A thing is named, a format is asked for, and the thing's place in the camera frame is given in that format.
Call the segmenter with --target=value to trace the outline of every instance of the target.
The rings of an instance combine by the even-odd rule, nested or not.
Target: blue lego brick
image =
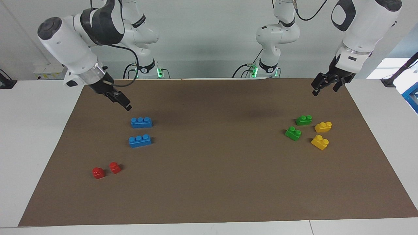
[[[131,119],[131,126],[133,128],[150,128],[153,126],[153,122],[149,117],[139,117],[139,118],[132,118]]]
[[[142,146],[147,146],[151,144],[151,137],[149,135],[138,135],[137,137],[130,137],[129,138],[129,146],[131,148],[137,148]]]

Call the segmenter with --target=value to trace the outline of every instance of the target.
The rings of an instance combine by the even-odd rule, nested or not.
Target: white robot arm
[[[90,48],[121,43],[141,58],[136,66],[142,74],[157,74],[157,63],[146,44],[158,41],[158,32],[145,21],[145,15],[139,12],[133,0],[106,0],[101,8],[85,9],[75,16],[50,18],[39,26],[38,37],[45,48],[68,67],[65,85],[89,85],[96,93],[118,102],[128,111],[132,108],[129,99],[114,88],[113,78]]]
[[[279,44],[298,40],[300,29],[295,21],[295,9],[292,0],[276,0],[274,15],[278,24],[266,25],[257,30],[257,42],[263,47],[258,61],[259,74],[272,77],[280,58]]]
[[[335,92],[350,83],[378,41],[395,25],[402,7],[401,0],[366,0],[360,4],[340,0],[335,5],[332,23],[345,31],[345,37],[329,65],[329,71],[319,73],[312,82],[313,95],[317,96],[321,89],[335,82]]]

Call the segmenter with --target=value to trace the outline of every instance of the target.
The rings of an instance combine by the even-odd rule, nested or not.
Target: toy brick
[[[306,126],[309,125],[312,122],[312,116],[307,115],[307,116],[300,116],[298,117],[298,119],[296,119],[296,125],[298,126]]]
[[[149,135],[138,135],[137,137],[130,137],[129,138],[129,145],[131,148],[142,147],[151,144],[151,138]]]
[[[301,137],[302,132],[300,130],[297,130],[295,127],[291,126],[286,131],[285,135],[291,138],[292,140],[297,141]]]
[[[321,135],[317,135],[311,141],[311,144],[315,145],[317,148],[319,148],[321,150],[324,150],[328,146],[329,141],[327,139],[322,138]]]
[[[131,119],[131,126],[133,128],[150,128],[153,126],[153,122],[149,117],[139,117],[139,118],[132,118]]]
[[[110,163],[109,168],[113,172],[113,174],[117,174],[117,173],[119,173],[119,171],[122,170],[116,162]]]
[[[331,128],[332,128],[332,123],[331,122],[318,123],[315,126],[315,131],[316,131],[316,133],[328,132]]]
[[[102,168],[99,168],[99,167],[95,167],[95,168],[92,170],[92,172],[93,172],[93,176],[94,176],[96,179],[100,179],[100,178],[103,178],[103,177],[105,177],[105,176],[106,176],[105,171],[104,171]]]

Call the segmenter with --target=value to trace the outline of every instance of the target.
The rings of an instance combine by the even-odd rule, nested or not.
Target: green led light
[[[254,78],[256,78],[256,77],[257,77],[257,72],[258,72],[258,68],[257,68],[257,67],[255,67],[255,68],[252,70],[252,72],[251,72],[251,76],[252,76],[252,77],[254,77]]]
[[[139,78],[138,68],[135,68],[136,78]]]
[[[158,78],[164,77],[164,73],[161,71],[160,68],[157,68],[157,74],[158,74]]]

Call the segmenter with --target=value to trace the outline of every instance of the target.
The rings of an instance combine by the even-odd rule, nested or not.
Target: table
[[[392,164],[399,179],[418,205],[418,159],[414,158],[414,133],[418,131],[418,117],[395,89],[384,88],[379,81],[354,80],[347,86],[371,131]],[[0,143],[1,188],[0,227],[15,227],[30,196],[54,150],[62,130],[71,114],[80,88],[67,89],[60,81],[23,81],[10,91],[1,91]],[[230,233],[242,230],[244,234],[414,234],[418,230],[418,218],[387,220],[344,221],[296,221],[253,222],[226,224],[182,225],[102,225],[46,228],[7,228],[1,232],[27,233],[87,233],[88,231],[111,233],[124,230],[127,233]]]

